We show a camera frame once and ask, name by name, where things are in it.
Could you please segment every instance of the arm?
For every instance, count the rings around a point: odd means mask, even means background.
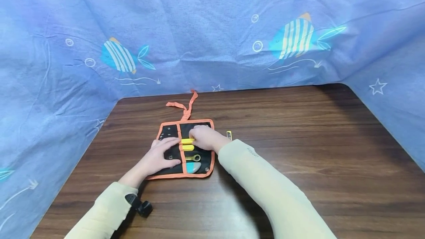
[[[118,182],[112,183],[103,191],[94,206],[69,231],[65,239],[111,238],[131,208],[125,195],[137,195],[140,184],[148,175],[181,163],[180,160],[164,159],[164,152],[179,141],[178,138],[153,141],[146,155]]]
[[[276,239],[336,239],[305,194],[242,141],[196,126],[194,145],[218,153],[224,169],[266,212]]]

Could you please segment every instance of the brown wooden tabletop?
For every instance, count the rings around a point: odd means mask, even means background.
[[[190,94],[123,99],[112,110],[31,238],[63,238],[149,149],[162,122],[178,121]],[[425,238],[425,174],[339,84],[201,93],[191,119],[255,147],[310,198],[340,239]],[[273,238],[266,214],[216,163],[206,179],[149,181],[154,211],[129,216],[115,238]]]

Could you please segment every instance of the left hand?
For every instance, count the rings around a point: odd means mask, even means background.
[[[129,170],[118,183],[133,188],[139,188],[142,181],[151,174],[158,172],[164,168],[174,167],[180,164],[178,159],[165,160],[164,152],[170,147],[178,144],[179,138],[165,138],[162,141],[154,140],[151,149],[143,156],[143,158]]]
[[[181,161],[178,159],[165,160],[164,158],[164,152],[179,142],[179,138],[165,138],[162,141],[155,139],[152,142],[151,149],[136,166],[140,166],[140,169],[148,176],[164,168],[170,168],[180,164]]]

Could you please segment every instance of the orange strap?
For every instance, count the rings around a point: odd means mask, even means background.
[[[193,96],[192,96],[192,99],[190,99],[188,110],[184,105],[176,103],[176,102],[173,102],[173,103],[168,102],[166,104],[166,106],[174,106],[174,107],[178,107],[178,108],[183,109],[183,117],[180,119],[180,121],[187,121],[189,119],[190,114],[192,113],[193,101],[195,101],[195,99],[198,98],[198,93],[196,93],[195,90],[191,89],[190,91],[193,93]]]

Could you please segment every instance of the tool roll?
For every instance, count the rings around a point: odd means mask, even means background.
[[[192,112],[193,101],[198,98],[196,91],[192,90],[193,96],[189,102],[189,109],[179,103],[167,103],[167,106],[179,107],[183,109],[183,117],[180,121],[165,122],[160,125],[156,139],[162,140],[169,137],[180,138],[181,142],[174,145],[164,153],[166,159],[179,159],[182,163],[165,168],[147,177],[147,180],[166,178],[204,178],[209,176],[214,167],[215,153],[210,150],[203,150],[192,144],[189,138],[189,131],[195,125],[207,125],[214,129],[211,119],[189,120]]]

